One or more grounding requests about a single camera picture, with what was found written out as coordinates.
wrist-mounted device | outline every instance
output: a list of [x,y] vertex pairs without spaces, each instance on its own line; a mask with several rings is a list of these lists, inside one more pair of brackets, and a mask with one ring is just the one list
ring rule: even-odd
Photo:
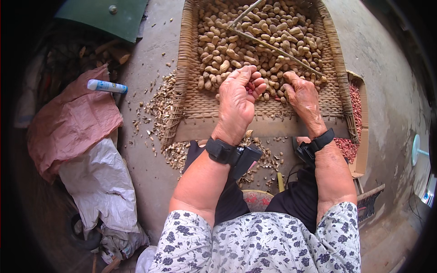
[[220,139],[209,138],[206,142],[206,151],[209,158],[221,163],[229,164],[231,170],[228,179],[240,179],[247,170],[252,167],[262,156],[262,151],[251,144],[247,147],[232,146]]
[[324,132],[321,136],[313,139],[310,143],[302,142],[296,149],[295,153],[300,159],[302,159],[308,166],[313,169],[316,168],[316,155],[317,151],[320,151],[325,145],[329,144],[335,137],[334,130],[330,128]]

woven basket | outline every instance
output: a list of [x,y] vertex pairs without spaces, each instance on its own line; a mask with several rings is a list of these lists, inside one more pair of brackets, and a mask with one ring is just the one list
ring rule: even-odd
[[[208,0],[185,0],[180,30],[177,80],[173,110],[162,139],[167,147],[173,141],[205,139],[211,135],[219,116],[219,101],[215,92],[198,90],[201,60],[198,46],[198,11]],[[314,24],[314,35],[323,43],[322,74],[328,81],[320,85],[319,107],[327,127],[333,127],[337,137],[358,143],[349,85],[340,42],[332,18],[321,0],[302,1],[299,7]],[[254,137],[305,135],[306,129],[290,104],[279,101],[257,101],[255,118],[249,129]]]

floral shirt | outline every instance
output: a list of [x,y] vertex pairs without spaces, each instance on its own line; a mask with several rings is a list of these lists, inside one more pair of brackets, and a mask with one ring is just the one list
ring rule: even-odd
[[311,234],[288,214],[253,212],[211,226],[189,211],[172,211],[149,273],[360,272],[357,207],[330,208]]

hand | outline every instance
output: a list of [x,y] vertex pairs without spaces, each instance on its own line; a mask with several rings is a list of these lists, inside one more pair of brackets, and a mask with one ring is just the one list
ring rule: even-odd
[[285,72],[283,77],[288,82],[284,84],[288,100],[305,122],[309,138],[316,138],[326,132],[319,110],[319,95],[314,84],[299,78],[294,72]]
[[[250,95],[245,88],[249,81],[255,85],[255,91]],[[238,145],[253,120],[253,104],[266,88],[256,66],[245,66],[229,74],[219,89],[218,124],[211,137],[233,146]]]

white tube with blue label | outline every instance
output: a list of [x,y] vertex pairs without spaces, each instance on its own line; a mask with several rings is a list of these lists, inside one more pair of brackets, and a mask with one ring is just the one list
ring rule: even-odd
[[112,93],[126,94],[128,87],[119,83],[106,82],[104,80],[91,79],[88,81],[87,88],[90,90],[99,90]]

